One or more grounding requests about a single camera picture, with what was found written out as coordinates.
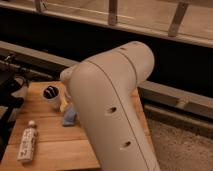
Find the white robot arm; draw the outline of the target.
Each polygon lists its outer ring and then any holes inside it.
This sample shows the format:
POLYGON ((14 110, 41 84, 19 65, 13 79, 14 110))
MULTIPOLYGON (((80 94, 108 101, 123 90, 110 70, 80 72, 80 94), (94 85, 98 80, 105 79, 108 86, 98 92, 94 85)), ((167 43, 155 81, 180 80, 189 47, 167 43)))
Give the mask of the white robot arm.
POLYGON ((153 68, 152 50, 133 41, 60 74, 102 171, 161 171, 131 102, 153 68))

